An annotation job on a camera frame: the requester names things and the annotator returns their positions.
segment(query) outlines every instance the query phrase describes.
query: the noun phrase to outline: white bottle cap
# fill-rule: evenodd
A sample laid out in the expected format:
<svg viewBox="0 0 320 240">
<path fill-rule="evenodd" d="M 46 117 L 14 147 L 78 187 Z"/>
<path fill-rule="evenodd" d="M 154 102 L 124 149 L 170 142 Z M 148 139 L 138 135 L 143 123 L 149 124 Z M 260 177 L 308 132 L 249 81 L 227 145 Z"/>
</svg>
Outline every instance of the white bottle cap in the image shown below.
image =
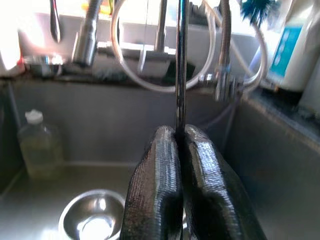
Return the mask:
<svg viewBox="0 0 320 240">
<path fill-rule="evenodd" d="M 40 124 L 44 120 L 44 115 L 42 112 L 32 109 L 31 111 L 27 111 L 25 113 L 25 118 L 28 124 Z"/>
</svg>

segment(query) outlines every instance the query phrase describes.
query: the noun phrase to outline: faucet spout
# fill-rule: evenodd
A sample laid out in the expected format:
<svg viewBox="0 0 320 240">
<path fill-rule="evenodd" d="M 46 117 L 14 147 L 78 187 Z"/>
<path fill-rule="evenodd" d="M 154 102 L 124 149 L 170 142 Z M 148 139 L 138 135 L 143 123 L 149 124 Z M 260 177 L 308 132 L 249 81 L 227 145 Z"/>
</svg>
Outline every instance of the faucet spout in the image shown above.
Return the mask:
<svg viewBox="0 0 320 240">
<path fill-rule="evenodd" d="M 92 66 L 97 48 L 97 22 L 102 0 L 90 0 L 80 32 L 76 34 L 72 62 L 83 67 Z"/>
<path fill-rule="evenodd" d="M 161 0 L 158 29 L 156 31 L 154 50 L 164 52 L 166 37 L 166 12 L 168 0 Z"/>
</svg>

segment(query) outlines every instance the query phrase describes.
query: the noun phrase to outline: white container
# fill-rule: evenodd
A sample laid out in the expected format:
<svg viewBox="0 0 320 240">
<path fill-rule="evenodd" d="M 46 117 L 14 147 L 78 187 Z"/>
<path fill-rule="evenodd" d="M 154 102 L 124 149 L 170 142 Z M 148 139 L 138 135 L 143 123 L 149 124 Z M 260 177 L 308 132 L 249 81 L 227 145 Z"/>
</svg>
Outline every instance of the white container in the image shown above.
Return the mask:
<svg viewBox="0 0 320 240">
<path fill-rule="evenodd" d="M 313 7 L 311 2 L 297 7 L 284 27 L 268 73 L 268 78 L 279 88 L 302 92 L 315 68 L 320 52 L 306 51 L 305 45 L 315 12 Z"/>
<path fill-rule="evenodd" d="M 59 131 L 43 123 L 43 114 L 25 113 L 28 124 L 18 133 L 22 156 L 31 178 L 51 178 L 61 171 L 63 151 Z"/>
</svg>

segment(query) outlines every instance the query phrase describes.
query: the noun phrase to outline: metal bowl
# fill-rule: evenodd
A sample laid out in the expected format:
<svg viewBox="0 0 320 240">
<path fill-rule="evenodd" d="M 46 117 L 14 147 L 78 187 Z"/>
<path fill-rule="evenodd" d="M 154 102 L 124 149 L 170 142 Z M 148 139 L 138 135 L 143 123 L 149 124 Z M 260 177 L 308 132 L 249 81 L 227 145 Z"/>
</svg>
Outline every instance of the metal bowl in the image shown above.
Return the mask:
<svg viewBox="0 0 320 240">
<path fill-rule="evenodd" d="M 124 209 L 125 200 L 114 191 L 87 191 L 65 207 L 59 219 L 59 233 L 68 240 L 117 240 Z"/>
<path fill-rule="evenodd" d="M 32 75 L 41 78 L 52 78 L 62 73 L 62 65 L 67 62 L 62 56 L 54 55 L 33 55 L 23 58 L 26 69 Z"/>
</svg>

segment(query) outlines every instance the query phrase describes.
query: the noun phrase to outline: metal rod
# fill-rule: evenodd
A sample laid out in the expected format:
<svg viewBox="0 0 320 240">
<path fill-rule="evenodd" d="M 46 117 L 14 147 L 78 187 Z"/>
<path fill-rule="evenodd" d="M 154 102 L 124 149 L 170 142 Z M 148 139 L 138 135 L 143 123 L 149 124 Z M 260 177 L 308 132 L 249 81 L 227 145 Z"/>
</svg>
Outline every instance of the metal rod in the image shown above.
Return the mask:
<svg viewBox="0 0 320 240">
<path fill-rule="evenodd" d="M 167 3 L 168 0 L 161 0 L 158 29 L 156 31 L 154 44 L 154 50 L 157 52 L 165 51 Z"/>
<path fill-rule="evenodd" d="M 186 81 L 187 81 L 187 35 L 189 0 L 179 0 L 176 31 L 176 76 L 175 76 L 175 133 L 178 139 L 185 135 L 186 126 Z"/>
<path fill-rule="evenodd" d="M 215 89 L 216 101 L 227 101 L 230 94 L 230 41 L 231 41 L 231 12 L 229 0 L 221 0 L 221 13 L 222 21 L 222 37 L 221 37 L 221 50 L 218 65 L 216 68 L 215 78 L 217 85 Z"/>
</svg>

